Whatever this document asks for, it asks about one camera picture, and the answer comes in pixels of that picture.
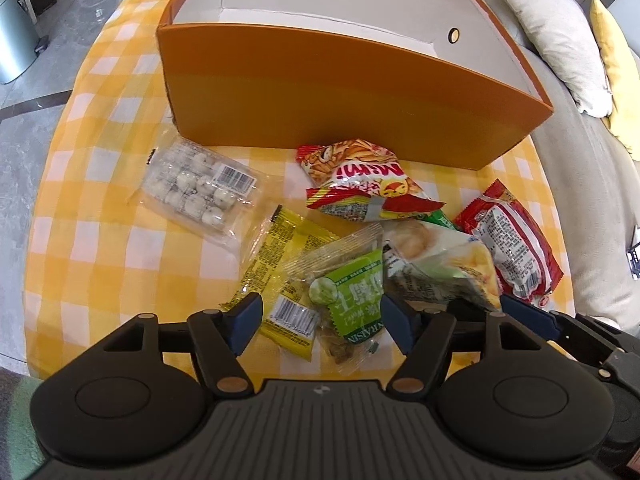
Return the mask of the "pale green snack bag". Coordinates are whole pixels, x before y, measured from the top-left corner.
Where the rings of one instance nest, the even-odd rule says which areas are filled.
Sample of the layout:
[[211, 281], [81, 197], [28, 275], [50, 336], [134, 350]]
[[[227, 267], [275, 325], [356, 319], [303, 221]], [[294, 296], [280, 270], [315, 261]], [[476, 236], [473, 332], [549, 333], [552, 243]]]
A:
[[407, 301], [448, 304], [456, 298], [500, 308], [491, 253], [478, 238], [416, 219], [383, 224], [385, 283]]

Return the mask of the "green raisin snack packet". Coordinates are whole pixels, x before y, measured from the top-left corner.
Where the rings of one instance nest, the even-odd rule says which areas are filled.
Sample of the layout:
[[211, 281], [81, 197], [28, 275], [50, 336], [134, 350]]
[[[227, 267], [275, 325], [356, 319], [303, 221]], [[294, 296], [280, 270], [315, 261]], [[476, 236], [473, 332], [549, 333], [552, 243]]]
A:
[[377, 223], [288, 260], [280, 295], [311, 310], [312, 336], [343, 374], [378, 352], [383, 329], [383, 229]]

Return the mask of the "yellow snack packet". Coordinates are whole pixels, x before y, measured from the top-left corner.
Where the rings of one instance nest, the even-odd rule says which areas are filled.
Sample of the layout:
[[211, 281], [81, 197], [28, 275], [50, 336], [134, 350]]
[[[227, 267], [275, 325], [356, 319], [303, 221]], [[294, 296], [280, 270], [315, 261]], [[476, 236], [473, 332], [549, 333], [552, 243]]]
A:
[[336, 240], [338, 236], [323, 226], [285, 206], [277, 206], [258, 229], [239, 287], [221, 309], [228, 311], [256, 292], [262, 297], [259, 331], [282, 349], [309, 361], [319, 315], [302, 305], [299, 294], [288, 286], [288, 271], [283, 267]]

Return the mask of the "red white snack packet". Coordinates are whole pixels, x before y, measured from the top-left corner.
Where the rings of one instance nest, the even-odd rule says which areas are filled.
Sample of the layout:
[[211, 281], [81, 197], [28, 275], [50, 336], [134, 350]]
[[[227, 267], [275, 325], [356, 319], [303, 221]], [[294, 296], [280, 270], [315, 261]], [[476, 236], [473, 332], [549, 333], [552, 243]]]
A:
[[506, 294], [537, 307], [548, 304], [563, 271], [538, 223], [500, 180], [475, 197], [454, 224], [489, 249]]

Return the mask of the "clear pack of white candies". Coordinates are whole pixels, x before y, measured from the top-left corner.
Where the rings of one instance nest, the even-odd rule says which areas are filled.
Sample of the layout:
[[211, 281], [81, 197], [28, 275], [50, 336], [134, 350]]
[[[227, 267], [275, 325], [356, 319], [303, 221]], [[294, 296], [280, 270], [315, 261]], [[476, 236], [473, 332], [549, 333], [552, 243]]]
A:
[[131, 200], [211, 243], [242, 250], [276, 183], [272, 174], [165, 132], [151, 148]]

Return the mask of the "yellow white checkered tablecloth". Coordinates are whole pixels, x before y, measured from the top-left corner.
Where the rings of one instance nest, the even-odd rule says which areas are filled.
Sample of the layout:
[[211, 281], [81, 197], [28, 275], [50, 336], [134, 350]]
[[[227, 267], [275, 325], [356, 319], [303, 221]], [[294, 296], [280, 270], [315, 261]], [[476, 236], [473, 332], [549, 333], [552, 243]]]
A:
[[[235, 292], [238, 252], [206, 242], [133, 198], [158, 136], [172, 132], [155, 29], [169, 0], [124, 0], [76, 77], [39, 185], [24, 284], [29, 373], [46, 378], [140, 312], [184, 321]], [[336, 234], [356, 224], [306, 209], [306, 174], [293, 150], [222, 148], [277, 177], [285, 207]], [[532, 214], [564, 273], [547, 308], [575, 314], [570, 265], [544, 167], [531, 137], [473, 172], [401, 161], [454, 218], [499, 179]], [[262, 378], [338, 378], [316, 344], [311, 362], [257, 335], [240, 359]]]

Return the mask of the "beige sofa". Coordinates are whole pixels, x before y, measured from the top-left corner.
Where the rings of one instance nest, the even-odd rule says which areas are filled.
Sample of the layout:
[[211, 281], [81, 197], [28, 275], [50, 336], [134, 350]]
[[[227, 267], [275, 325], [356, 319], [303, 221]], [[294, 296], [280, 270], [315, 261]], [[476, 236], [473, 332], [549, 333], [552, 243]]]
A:
[[638, 166], [599, 118], [579, 113], [506, 0], [484, 0], [532, 64], [553, 115], [532, 133], [558, 210], [577, 312], [639, 333], [627, 249], [639, 225]]

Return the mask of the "red orange Mimi chips bag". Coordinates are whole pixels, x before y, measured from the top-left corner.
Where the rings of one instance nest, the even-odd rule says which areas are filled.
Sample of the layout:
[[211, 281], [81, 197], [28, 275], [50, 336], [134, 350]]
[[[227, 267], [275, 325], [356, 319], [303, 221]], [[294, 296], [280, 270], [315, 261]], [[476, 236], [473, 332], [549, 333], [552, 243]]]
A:
[[311, 180], [306, 206], [356, 222], [400, 220], [444, 206], [413, 181], [397, 156], [367, 140], [302, 145], [296, 160]]

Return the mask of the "yellow cushion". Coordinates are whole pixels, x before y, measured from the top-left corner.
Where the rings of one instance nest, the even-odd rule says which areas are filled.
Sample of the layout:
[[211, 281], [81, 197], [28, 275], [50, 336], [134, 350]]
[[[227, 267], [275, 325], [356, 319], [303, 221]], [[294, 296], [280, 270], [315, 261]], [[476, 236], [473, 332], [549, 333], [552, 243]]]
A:
[[634, 52], [620, 25], [600, 0], [591, 0], [589, 18], [612, 93], [612, 112], [603, 122], [630, 157], [638, 162], [639, 70]]

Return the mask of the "orange cardboard box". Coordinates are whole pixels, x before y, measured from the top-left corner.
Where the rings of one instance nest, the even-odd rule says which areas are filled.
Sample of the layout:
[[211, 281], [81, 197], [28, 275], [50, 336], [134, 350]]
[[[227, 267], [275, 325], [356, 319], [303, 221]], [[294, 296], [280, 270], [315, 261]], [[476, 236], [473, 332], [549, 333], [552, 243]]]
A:
[[169, 0], [156, 38], [176, 126], [205, 145], [364, 139], [479, 170], [553, 112], [483, 0]]

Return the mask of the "white cushion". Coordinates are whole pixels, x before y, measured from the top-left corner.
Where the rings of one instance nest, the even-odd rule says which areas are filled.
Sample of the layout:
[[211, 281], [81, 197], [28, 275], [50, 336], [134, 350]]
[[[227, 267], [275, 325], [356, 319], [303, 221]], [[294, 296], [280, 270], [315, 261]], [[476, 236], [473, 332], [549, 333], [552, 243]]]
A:
[[603, 118], [613, 109], [597, 41], [575, 0], [504, 0], [580, 112]]

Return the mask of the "silver trash bin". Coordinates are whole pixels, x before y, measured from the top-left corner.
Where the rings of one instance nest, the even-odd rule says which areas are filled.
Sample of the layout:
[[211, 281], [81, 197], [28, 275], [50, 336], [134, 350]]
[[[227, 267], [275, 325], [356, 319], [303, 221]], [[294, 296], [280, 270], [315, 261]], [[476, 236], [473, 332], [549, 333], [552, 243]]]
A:
[[8, 84], [21, 76], [37, 58], [40, 37], [25, 0], [1, 0], [0, 80]]

